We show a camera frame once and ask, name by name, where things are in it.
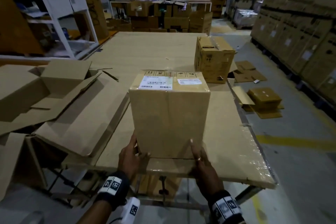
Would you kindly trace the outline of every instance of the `yellow floor marking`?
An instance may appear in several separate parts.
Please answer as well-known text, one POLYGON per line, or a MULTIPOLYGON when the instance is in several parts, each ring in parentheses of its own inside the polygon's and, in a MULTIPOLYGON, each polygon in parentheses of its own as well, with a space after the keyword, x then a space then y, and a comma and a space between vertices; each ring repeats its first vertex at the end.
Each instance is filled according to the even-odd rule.
POLYGON ((266 214, 263 212, 260 199, 258 195, 254 195, 252 198, 253 206, 255 209, 255 215, 257 216, 257 220, 259 224, 267 224, 267 217, 266 214))
POLYGON ((256 136, 259 143, 298 148, 311 148, 321 151, 336 151, 336 140, 312 140, 292 137, 256 136))

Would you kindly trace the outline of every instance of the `table top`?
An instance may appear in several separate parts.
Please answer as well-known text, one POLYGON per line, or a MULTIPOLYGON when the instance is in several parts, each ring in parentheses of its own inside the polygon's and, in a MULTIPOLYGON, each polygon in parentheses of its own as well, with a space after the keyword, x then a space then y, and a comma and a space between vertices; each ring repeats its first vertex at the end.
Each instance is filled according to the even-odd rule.
MULTIPOLYGON (((100 52, 89 57, 95 65, 112 67, 125 92, 141 69, 194 71, 198 33, 119 32, 107 41, 100 52)), ((242 125, 227 83, 208 83, 211 90, 204 132, 204 148, 223 181, 241 182, 262 188, 275 188, 276 181, 248 127, 242 125)), ((69 156, 67 167, 88 167, 114 171, 119 153, 133 133, 132 111, 128 106, 105 149, 88 167, 69 156)), ((188 177, 194 166, 192 159, 150 158, 140 168, 143 174, 188 177)))

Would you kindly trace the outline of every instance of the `person's right hand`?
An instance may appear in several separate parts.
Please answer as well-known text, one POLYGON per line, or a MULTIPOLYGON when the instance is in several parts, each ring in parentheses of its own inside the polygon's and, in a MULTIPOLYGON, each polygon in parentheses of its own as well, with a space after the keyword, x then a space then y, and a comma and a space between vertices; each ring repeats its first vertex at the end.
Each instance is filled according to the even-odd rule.
POLYGON ((194 167, 192 174, 195 176, 199 190, 208 201, 209 196, 224 190, 224 185, 208 160, 204 148, 197 149, 192 139, 190 140, 190 147, 196 161, 196 166, 194 167))

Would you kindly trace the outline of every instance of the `black wristband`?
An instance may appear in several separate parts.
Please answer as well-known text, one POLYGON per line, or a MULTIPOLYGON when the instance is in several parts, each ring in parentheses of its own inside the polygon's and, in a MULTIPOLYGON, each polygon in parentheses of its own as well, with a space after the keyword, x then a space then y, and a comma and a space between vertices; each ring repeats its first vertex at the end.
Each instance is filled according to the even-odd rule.
POLYGON ((116 171, 109 175, 103 187, 99 190, 94 202, 107 201, 112 209, 124 205, 130 182, 123 171, 116 171))
POLYGON ((212 217, 219 224, 238 224, 244 221, 239 205, 226 190, 211 195, 208 204, 212 217))

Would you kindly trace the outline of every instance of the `concrete floor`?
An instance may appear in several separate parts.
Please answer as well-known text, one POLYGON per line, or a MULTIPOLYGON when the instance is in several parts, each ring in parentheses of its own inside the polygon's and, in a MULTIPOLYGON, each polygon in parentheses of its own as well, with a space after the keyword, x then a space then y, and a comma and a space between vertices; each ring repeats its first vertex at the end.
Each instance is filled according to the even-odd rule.
MULTIPOLYGON (((223 19, 213 20, 213 26, 228 25, 223 19)), ((254 84, 237 83, 245 91, 252 87, 269 86, 283 99, 282 118, 261 120, 256 114, 247 114, 255 134, 272 138, 301 138, 314 140, 332 140, 336 143, 336 126, 324 113, 317 110, 312 101, 297 91, 294 84, 277 69, 275 64, 250 43, 250 31, 240 30, 223 36, 234 48, 238 49, 234 60, 249 60, 267 77, 268 81, 254 84)), ((264 190, 251 200, 242 204, 245 220, 249 224, 286 223, 336 223, 336 154, 301 147, 289 147, 286 143, 275 145, 262 144, 269 164, 279 181, 275 190, 264 190)), ((80 171, 70 171, 75 176, 80 171)), ((233 195, 241 192, 245 185, 224 183, 233 195)), ((189 191, 193 200, 206 204, 194 180, 183 179, 176 195, 178 201, 186 201, 189 191)), ((89 207, 67 209, 55 201, 29 188, 14 184, 7 197, 0 202, 0 223, 75 223, 89 207), (30 215, 35 222, 23 221, 30 215)), ((118 217, 119 212, 111 215, 110 220, 118 217)), ((135 223, 205 223, 198 211, 183 209, 165 209, 142 206, 135 223)))

